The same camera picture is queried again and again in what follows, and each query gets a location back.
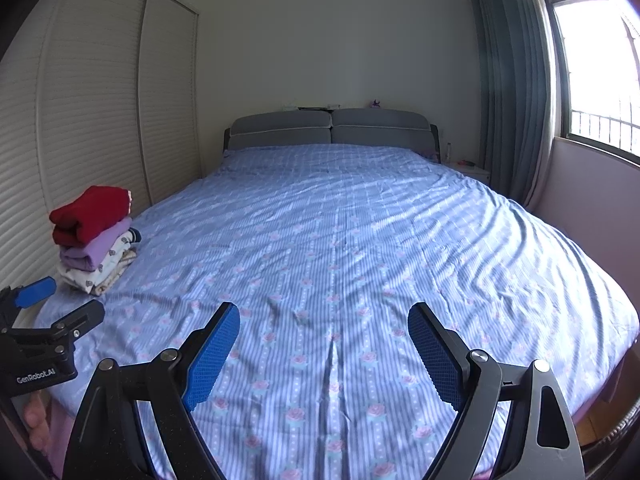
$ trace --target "blue gripper pad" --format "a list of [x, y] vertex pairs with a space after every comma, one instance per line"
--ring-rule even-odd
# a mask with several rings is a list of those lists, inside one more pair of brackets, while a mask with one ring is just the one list
[[440, 399], [459, 411], [466, 399], [462, 392], [462, 373], [455, 358], [442, 344], [436, 328], [417, 304], [409, 311], [407, 325], [411, 341], [427, 368]]
[[231, 305], [212, 330], [187, 373], [187, 389], [182, 402], [190, 412], [209, 398], [239, 332], [240, 312], [235, 305]]
[[15, 306], [27, 308], [39, 301], [46, 300], [56, 291], [56, 280], [47, 276], [31, 285], [24, 286], [17, 290], [15, 297]]

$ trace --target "folded clothing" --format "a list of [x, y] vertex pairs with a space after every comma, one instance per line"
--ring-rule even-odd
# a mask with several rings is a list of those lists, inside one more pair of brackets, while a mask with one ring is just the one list
[[75, 288], [84, 290], [88, 294], [94, 286], [100, 285], [109, 277], [113, 272], [113, 269], [118, 265], [118, 262], [122, 259], [122, 255], [131, 247], [135, 238], [136, 235], [131, 229], [125, 232], [115, 241], [107, 255], [104, 257], [104, 260], [98, 264], [98, 268], [93, 272], [73, 269], [66, 266], [64, 263], [59, 262], [58, 272], [60, 273], [62, 280]]
[[84, 247], [113, 227], [131, 209], [131, 193], [121, 187], [91, 186], [72, 203], [53, 210], [53, 241], [65, 247]]
[[124, 217], [113, 227], [102, 231], [84, 247], [60, 247], [60, 260], [72, 269], [93, 272], [104, 260], [116, 240], [131, 227], [131, 218]]
[[103, 295], [113, 286], [115, 282], [120, 279], [120, 277], [124, 274], [124, 271], [127, 270], [127, 267], [129, 267], [133, 263], [133, 260], [136, 259], [136, 256], [137, 254], [135, 253], [135, 251], [132, 251], [131, 249], [124, 251], [124, 254], [116, 265], [116, 268], [111, 271], [111, 274], [107, 276], [107, 279], [104, 280], [100, 285], [94, 285], [94, 288], [91, 289], [90, 294], [93, 294], [94, 296]]

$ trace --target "metal railing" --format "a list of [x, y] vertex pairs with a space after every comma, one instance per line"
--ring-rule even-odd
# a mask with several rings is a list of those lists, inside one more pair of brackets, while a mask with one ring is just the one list
[[640, 124], [621, 118], [591, 114], [581, 110], [572, 110], [571, 134], [598, 140], [625, 152], [640, 155]]

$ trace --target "blue-gray curtain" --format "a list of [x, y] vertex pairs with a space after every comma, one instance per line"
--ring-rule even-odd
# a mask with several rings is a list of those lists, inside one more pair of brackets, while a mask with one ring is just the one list
[[553, 135], [548, 16], [543, 0], [471, 1], [481, 68], [480, 165], [491, 172], [493, 189], [528, 205]]

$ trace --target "headboard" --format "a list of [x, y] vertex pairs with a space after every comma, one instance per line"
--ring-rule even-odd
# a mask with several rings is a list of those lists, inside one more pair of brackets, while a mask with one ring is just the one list
[[243, 117], [225, 132], [225, 150], [294, 144], [409, 148], [440, 159], [438, 128], [420, 114], [380, 108], [295, 110]]

